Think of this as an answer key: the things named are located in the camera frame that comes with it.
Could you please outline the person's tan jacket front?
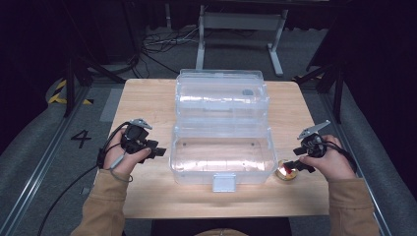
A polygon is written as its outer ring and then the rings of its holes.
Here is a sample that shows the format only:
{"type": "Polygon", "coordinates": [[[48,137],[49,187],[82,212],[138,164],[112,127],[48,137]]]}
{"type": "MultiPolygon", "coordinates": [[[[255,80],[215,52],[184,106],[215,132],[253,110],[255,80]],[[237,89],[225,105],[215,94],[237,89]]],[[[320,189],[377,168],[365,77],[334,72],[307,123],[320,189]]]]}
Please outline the person's tan jacket front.
{"type": "Polygon", "coordinates": [[[241,231],[229,228],[216,228],[196,234],[195,236],[249,236],[241,231]]]}

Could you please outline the white metal desk frame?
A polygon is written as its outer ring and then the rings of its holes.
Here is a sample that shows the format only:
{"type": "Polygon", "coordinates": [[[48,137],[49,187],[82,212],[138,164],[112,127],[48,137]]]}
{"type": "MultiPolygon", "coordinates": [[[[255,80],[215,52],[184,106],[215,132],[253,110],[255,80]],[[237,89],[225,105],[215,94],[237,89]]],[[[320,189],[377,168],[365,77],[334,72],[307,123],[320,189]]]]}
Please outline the white metal desk frame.
{"type": "Polygon", "coordinates": [[[205,30],[269,30],[274,31],[273,42],[267,45],[269,58],[274,72],[278,77],[283,76],[283,70],[278,58],[277,47],[284,31],[288,11],[282,10],[277,15],[243,14],[243,13],[214,13],[208,12],[205,5],[200,6],[198,21],[199,45],[196,68],[202,70],[205,63],[205,30]]]}

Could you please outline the round gold candy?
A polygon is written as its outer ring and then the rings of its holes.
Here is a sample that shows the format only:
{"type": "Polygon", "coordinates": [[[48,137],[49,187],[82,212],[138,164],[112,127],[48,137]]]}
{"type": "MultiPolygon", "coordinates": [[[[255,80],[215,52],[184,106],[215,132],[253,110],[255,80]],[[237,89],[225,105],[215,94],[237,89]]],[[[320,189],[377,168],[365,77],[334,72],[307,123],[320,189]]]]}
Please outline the round gold candy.
{"type": "Polygon", "coordinates": [[[275,170],[275,175],[283,181],[290,181],[297,177],[298,170],[296,168],[288,168],[285,166],[285,163],[287,162],[287,159],[281,159],[278,162],[278,167],[275,170]]]}

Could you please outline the person's left hand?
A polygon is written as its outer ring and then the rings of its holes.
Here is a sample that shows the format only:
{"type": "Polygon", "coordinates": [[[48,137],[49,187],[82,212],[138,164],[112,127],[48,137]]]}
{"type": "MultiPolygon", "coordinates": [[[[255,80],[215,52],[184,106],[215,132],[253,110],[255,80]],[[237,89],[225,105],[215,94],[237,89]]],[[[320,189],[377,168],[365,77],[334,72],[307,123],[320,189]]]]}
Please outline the person's left hand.
{"type": "Polygon", "coordinates": [[[148,147],[133,154],[124,151],[120,145],[124,132],[125,129],[122,128],[114,135],[105,151],[103,163],[103,168],[109,170],[118,178],[122,178],[124,175],[130,178],[135,166],[150,154],[148,147]]]}

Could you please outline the transparent plastic storage box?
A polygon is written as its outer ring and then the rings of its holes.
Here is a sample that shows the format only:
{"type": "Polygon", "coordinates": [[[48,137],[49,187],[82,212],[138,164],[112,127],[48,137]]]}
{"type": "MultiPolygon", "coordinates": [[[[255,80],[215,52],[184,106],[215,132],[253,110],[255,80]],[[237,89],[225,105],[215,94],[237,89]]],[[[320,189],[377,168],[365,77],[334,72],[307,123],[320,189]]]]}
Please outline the transparent plastic storage box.
{"type": "Polygon", "coordinates": [[[260,71],[181,71],[169,156],[175,181],[215,192],[264,183],[278,166],[268,107],[260,71]]]}

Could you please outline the person's right hand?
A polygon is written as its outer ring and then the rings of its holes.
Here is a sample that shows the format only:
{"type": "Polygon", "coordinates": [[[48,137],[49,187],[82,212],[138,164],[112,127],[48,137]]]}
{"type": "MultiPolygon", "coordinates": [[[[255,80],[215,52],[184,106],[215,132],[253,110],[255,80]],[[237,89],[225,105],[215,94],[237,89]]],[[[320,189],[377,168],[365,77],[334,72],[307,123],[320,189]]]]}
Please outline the person's right hand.
{"type": "Polygon", "coordinates": [[[317,168],[327,180],[347,180],[356,178],[356,174],[352,170],[345,156],[332,148],[328,148],[323,157],[315,158],[303,155],[299,157],[299,160],[304,164],[317,168]]]}

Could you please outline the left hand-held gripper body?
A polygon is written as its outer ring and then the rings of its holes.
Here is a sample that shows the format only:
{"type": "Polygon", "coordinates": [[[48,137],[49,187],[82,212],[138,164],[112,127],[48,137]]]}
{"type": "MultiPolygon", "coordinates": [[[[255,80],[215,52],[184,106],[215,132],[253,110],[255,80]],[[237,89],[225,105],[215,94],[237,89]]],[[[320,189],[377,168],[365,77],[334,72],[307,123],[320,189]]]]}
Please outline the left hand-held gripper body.
{"type": "Polygon", "coordinates": [[[133,154],[146,148],[148,130],[151,130],[152,126],[142,118],[128,121],[126,125],[127,128],[121,140],[122,149],[129,154],[133,154]]]}

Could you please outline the black metal stand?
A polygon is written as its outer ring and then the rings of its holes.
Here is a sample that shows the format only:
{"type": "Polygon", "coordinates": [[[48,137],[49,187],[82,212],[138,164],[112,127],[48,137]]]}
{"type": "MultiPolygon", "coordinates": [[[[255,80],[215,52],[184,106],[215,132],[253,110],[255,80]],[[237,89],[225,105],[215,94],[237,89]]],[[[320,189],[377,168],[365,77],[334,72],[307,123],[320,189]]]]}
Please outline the black metal stand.
{"type": "Polygon", "coordinates": [[[64,79],[66,80],[67,92],[66,92],[66,111],[64,117],[70,116],[76,106],[76,91],[75,80],[78,80],[82,87],[89,87],[92,85],[92,76],[89,72],[89,68],[93,68],[100,75],[109,78],[111,81],[117,84],[124,84],[125,80],[117,76],[116,74],[105,69],[101,65],[93,62],[87,57],[76,55],[69,59],[66,66],[66,74],[64,79]]]}
{"type": "Polygon", "coordinates": [[[320,67],[303,76],[295,76],[292,81],[298,85],[302,85],[312,79],[321,76],[320,81],[316,85],[318,93],[327,93],[334,88],[332,114],[335,121],[341,123],[341,100],[343,93],[343,65],[340,63],[328,64],[320,67]]]}

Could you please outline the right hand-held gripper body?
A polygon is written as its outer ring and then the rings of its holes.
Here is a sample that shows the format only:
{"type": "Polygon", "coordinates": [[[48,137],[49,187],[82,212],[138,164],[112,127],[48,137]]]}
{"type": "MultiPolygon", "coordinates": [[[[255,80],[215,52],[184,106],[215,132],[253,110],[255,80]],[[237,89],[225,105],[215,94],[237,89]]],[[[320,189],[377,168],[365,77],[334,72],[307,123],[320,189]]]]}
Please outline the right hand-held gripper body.
{"type": "Polygon", "coordinates": [[[298,136],[301,141],[300,147],[307,150],[307,155],[311,157],[322,157],[325,155],[327,148],[324,139],[319,135],[319,130],[330,124],[329,120],[304,129],[298,136]]]}

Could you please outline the dark curtain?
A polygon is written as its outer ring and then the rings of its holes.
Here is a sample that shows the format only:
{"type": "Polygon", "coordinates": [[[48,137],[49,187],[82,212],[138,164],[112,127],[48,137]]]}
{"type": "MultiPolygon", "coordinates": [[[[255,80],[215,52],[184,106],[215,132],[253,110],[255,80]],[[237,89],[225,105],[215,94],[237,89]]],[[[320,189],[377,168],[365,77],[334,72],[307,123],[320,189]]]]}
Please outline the dark curtain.
{"type": "MultiPolygon", "coordinates": [[[[195,25],[200,13],[199,0],[137,0],[139,16],[144,26],[152,30],[167,27],[168,5],[171,27],[180,30],[185,26],[195,25]]],[[[238,3],[208,3],[208,10],[213,12],[244,13],[244,14],[279,14],[281,8],[271,4],[238,3]]],[[[329,9],[313,7],[292,8],[287,15],[285,27],[289,30],[322,30],[328,29],[334,21],[334,14],[329,9]]]]}

